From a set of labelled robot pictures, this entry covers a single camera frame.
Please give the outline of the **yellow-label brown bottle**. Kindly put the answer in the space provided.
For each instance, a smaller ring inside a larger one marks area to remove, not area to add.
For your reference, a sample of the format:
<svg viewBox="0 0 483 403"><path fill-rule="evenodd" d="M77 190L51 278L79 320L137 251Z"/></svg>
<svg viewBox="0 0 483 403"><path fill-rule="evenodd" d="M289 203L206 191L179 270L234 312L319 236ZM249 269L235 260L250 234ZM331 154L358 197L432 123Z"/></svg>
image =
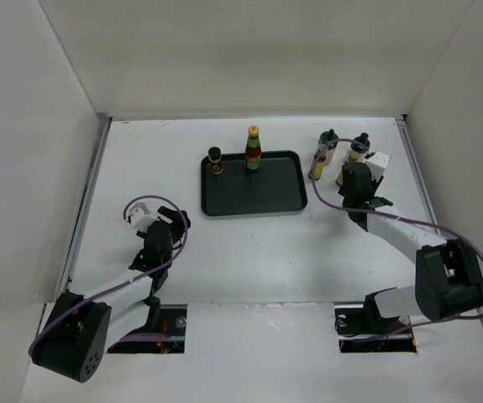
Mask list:
<svg viewBox="0 0 483 403"><path fill-rule="evenodd" d="M313 156L311 166L307 173L311 181L318 181L321 178L327 160L327 151L328 147L326 145L320 145Z"/></svg>
<svg viewBox="0 0 483 403"><path fill-rule="evenodd" d="M336 178L336 184L338 186L342 186L343 183L344 183L344 167L347 163L351 163L351 162L357 162L360 158L360 154L356 151L350 151L347 158L345 159L345 161L343 162L341 168L340 168L340 171L339 171L339 175L337 176Z"/></svg>

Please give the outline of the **small spice jar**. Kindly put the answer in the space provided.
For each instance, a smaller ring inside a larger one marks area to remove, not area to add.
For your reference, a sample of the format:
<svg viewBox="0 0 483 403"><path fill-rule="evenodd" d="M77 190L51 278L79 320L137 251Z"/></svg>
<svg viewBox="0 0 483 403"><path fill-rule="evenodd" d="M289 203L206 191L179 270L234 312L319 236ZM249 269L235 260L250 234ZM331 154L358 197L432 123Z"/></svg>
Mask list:
<svg viewBox="0 0 483 403"><path fill-rule="evenodd" d="M214 175L221 175L223 172L222 152L217 146L213 146L208 150L208 161L210 164L210 171Z"/></svg>

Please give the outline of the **red sauce bottle yellow cap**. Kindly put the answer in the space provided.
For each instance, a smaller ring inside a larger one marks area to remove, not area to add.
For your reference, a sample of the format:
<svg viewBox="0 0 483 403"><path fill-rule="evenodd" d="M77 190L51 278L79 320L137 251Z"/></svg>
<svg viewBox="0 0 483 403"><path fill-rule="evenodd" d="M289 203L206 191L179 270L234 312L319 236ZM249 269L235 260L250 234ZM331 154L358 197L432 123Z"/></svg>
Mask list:
<svg viewBox="0 0 483 403"><path fill-rule="evenodd" d="M245 147L245 167L250 172L256 172L261 166L260 129L256 125L248 128L248 138Z"/></svg>

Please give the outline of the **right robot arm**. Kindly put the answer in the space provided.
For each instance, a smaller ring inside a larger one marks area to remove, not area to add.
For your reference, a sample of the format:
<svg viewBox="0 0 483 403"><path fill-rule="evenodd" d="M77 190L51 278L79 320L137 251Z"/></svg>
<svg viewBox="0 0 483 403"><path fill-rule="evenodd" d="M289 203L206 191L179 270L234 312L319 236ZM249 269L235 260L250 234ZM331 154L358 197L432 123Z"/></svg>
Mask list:
<svg viewBox="0 0 483 403"><path fill-rule="evenodd" d="M430 233L426 222L399 218L393 203L376 195L383 176L369 164L346 163L342 174L339 195L350 220L401 252L415 269L413 285L365 297L361 319L368 330L381 332L398 317L423 315L435 322L483 306L483 276L472 246Z"/></svg>

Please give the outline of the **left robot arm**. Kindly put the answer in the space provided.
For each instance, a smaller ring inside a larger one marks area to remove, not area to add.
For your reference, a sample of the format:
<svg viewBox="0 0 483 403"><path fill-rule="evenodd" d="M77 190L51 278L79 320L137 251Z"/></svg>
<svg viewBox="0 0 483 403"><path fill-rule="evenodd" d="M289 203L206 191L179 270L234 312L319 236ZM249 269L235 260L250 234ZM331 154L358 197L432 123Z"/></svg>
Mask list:
<svg viewBox="0 0 483 403"><path fill-rule="evenodd" d="M178 208L160 207L152 214L142 201L128 207L123 218L142 239L142 248L116 280L85 294L67 290L57 298L29 348L33 364L85 383L105 353L137 348L162 353L182 341L183 329L163 316L157 293L191 221Z"/></svg>

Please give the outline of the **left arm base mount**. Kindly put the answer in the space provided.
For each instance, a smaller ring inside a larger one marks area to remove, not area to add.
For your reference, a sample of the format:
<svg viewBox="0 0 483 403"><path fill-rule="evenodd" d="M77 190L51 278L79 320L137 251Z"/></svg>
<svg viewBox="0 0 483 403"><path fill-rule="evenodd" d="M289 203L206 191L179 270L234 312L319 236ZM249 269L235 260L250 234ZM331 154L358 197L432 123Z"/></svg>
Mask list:
<svg viewBox="0 0 483 403"><path fill-rule="evenodd" d="M111 354L184 353L187 305L164 305L156 296L144 303L145 322L122 334L107 350Z"/></svg>

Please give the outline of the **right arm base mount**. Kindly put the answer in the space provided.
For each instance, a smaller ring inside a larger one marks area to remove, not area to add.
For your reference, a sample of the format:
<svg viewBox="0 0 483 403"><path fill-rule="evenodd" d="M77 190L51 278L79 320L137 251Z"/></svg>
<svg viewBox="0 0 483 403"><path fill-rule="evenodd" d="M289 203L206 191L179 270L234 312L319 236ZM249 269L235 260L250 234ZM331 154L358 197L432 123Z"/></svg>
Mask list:
<svg viewBox="0 0 483 403"><path fill-rule="evenodd" d="M416 353L410 317L381 317L364 303L334 306L341 353Z"/></svg>

